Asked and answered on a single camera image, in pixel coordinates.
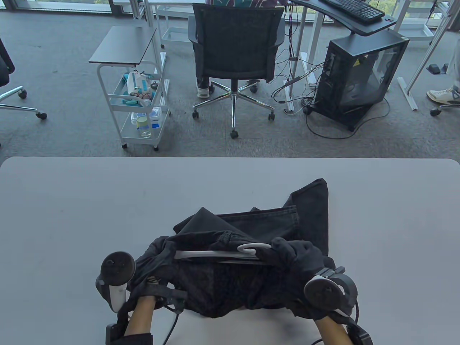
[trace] white desk leg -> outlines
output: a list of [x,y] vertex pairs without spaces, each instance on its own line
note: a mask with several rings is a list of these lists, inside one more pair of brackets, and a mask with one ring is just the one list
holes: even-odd
[[402,92],[404,93],[405,98],[407,99],[407,102],[409,103],[410,107],[412,110],[417,110],[417,104],[415,103],[414,98],[412,97],[412,94],[410,93],[410,90],[412,89],[412,86],[414,86],[415,81],[419,77],[420,73],[422,73],[423,68],[425,67],[426,63],[430,59],[431,55],[433,54],[434,50],[436,49],[439,41],[444,35],[444,32],[447,29],[447,26],[450,23],[450,18],[447,16],[444,16],[443,19],[441,20],[441,25],[436,30],[436,33],[433,36],[433,41],[431,42],[431,46],[428,48],[426,51],[425,57],[423,58],[421,64],[417,68],[417,71],[415,74],[412,76],[412,79],[410,80],[409,84],[406,85],[406,82],[402,77],[398,77],[398,83],[399,86],[402,89]]
[[[311,70],[313,60],[315,59],[316,47],[318,46],[319,32],[321,30],[324,14],[316,12],[315,21],[313,23],[313,31],[310,36],[310,43],[308,44],[308,53],[300,53],[302,64],[304,65],[305,73]],[[313,72],[308,75],[308,84],[313,87],[316,86],[316,77]]]
[[160,16],[158,15],[158,7],[155,5],[155,18],[156,18],[156,29],[158,30],[158,37],[160,38],[160,45],[162,48],[165,47],[163,44],[163,39],[161,35],[161,29],[160,29]]
[[401,2],[399,3],[399,12],[396,20],[395,26],[393,26],[393,30],[398,32],[399,28],[401,27],[401,24],[403,23],[404,16],[406,15],[407,9],[409,8],[410,5],[410,0],[403,0],[402,4]]
[[[296,47],[296,52],[295,56],[299,57],[300,53],[300,45],[302,44],[302,37],[304,35],[304,28],[305,28],[305,19],[307,18],[307,8],[302,6],[302,18],[300,19],[300,30],[299,30],[299,39],[297,40],[297,47]],[[297,71],[297,63],[299,62],[298,59],[294,60],[294,66],[292,69],[292,77],[295,78],[295,73]],[[287,104],[287,109],[285,111],[287,113],[293,113],[294,112],[294,104],[291,101],[292,99],[292,88],[294,84],[291,84],[289,87],[284,88],[284,93],[286,94],[286,104]]]

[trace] black sleeve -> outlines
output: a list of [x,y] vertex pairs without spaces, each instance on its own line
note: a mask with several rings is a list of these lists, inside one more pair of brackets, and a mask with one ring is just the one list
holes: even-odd
[[112,342],[111,345],[153,345],[152,333],[133,334]]

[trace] black chair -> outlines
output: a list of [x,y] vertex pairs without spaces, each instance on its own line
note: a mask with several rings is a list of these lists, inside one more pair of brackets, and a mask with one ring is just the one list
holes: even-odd
[[[0,39],[0,86],[5,86],[10,82],[10,74],[13,73],[15,70],[13,61],[11,61],[8,52],[6,51],[3,42]],[[18,86],[10,91],[0,94],[0,102],[4,99],[10,97],[11,95],[17,95],[21,99],[25,99],[27,97],[27,91],[24,89],[23,86]],[[29,108],[29,107],[19,107],[16,105],[8,105],[0,103],[0,110],[23,110],[23,111],[33,111],[35,115],[41,119],[46,119],[46,114],[39,112],[36,108]]]
[[[269,82],[275,74],[278,46],[284,41],[284,8],[241,8],[193,4],[195,17],[189,17],[189,40],[195,51],[196,76],[230,79],[231,87],[212,81],[209,91],[217,86],[225,94],[193,106],[193,118],[198,108],[231,98],[232,139],[235,130],[235,103],[238,98],[270,110],[269,120],[275,119],[274,108],[243,90],[257,91],[258,79]],[[238,88],[238,80],[249,80]]]

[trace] metal frame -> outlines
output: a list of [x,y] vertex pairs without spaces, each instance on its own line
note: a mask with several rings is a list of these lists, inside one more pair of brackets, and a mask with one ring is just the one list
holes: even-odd
[[439,27],[436,30],[436,33],[433,36],[433,41],[431,42],[430,47],[426,51],[425,57],[423,58],[421,64],[418,66],[416,72],[414,73],[412,79],[410,80],[408,84],[406,84],[406,82],[404,81],[402,77],[397,78],[398,84],[412,110],[417,110],[418,107],[417,107],[417,103],[414,100],[414,97],[410,93],[410,90],[414,86],[415,81],[419,77],[420,73],[422,73],[423,68],[425,68],[426,63],[430,59],[439,41],[443,37],[444,32],[446,32],[451,22],[454,21],[455,18],[457,17],[460,11],[460,0],[451,1],[450,6],[447,9],[445,9],[443,6],[438,7],[438,8],[443,14],[443,18],[441,20],[441,24],[439,25]]
[[246,102],[249,102],[249,103],[258,105],[259,107],[262,107],[262,108],[270,110],[271,114],[269,115],[269,120],[274,120],[275,116],[273,114],[273,111],[275,110],[275,108],[273,108],[272,106],[270,106],[268,104],[265,104],[265,103],[263,103],[261,101],[258,101],[255,98],[249,97],[249,96],[241,93],[242,91],[244,91],[246,89],[249,89],[251,86],[257,85],[258,83],[259,83],[259,80],[257,80],[254,83],[246,84],[245,86],[239,87],[237,89],[237,91],[235,92],[235,91],[232,91],[229,87],[226,87],[225,85],[219,84],[219,83],[217,83],[215,81],[211,81],[211,85],[214,85],[214,86],[217,86],[217,87],[221,88],[222,90],[226,91],[226,93],[224,93],[223,95],[217,96],[216,98],[209,99],[207,101],[195,104],[193,106],[193,111],[196,111],[198,108],[204,107],[205,105],[210,105],[210,104],[219,102],[219,101],[221,101],[223,99],[231,98],[231,129],[232,129],[232,132],[236,132],[235,131],[236,100],[238,98],[241,98],[242,100],[244,100]]

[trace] gray carpet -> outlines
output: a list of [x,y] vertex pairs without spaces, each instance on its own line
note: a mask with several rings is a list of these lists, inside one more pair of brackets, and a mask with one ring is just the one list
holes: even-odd
[[[365,124],[347,140],[323,139],[311,134],[302,112],[285,115],[283,105],[270,98],[282,82],[279,78],[273,84],[261,84],[256,95],[275,107],[276,120],[268,122],[266,110],[240,101],[236,119],[240,137],[232,140],[229,101],[202,108],[199,121],[191,118],[191,106],[198,99],[190,44],[167,46],[165,72],[171,80],[172,116],[160,151],[154,152],[143,145],[130,145],[123,150],[98,84],[96,66],[87,61],[112,25],[134,25],[133,20],[0,12],[0,23],[2,40],[17,68],[11,75],[11,83],[1,90],[24,85],[29,93],[27,100],[14,96],[9,103],[36,106],[48,113],[48,119],[40,121],[32,113],[0,112],[0,163],[10,156],[411,157],[460,161],[460,111],[446,110],[432,118],[429,110],[433,104],[425,96],[428,87],[449,87],[451,81],[446,75],[422,73],[412,90],[418,111],[409,108],[395,78],[387,93],[390,114]],[[303,51],[311,26],[305,31]],[[344,28],[324,27],[316,61],[324,60],[330,39],[348,33]],[[448,62],[457,36],[447,33],[430,63]],[[282,49],[287,46],[286,40]],[[396,76],[409,81],[425,50],[426,46],[411,43]],[[110,88],[121,72],[111,68],[104,72]],[[295,95],[301,95],[304,88],[305,84],[297,83]],[[381,103],[368,117],[386,112],[387,105]],[[318,114],[313,113],[309,119],[311,127],[321,134],[336,137],[349,134]]]

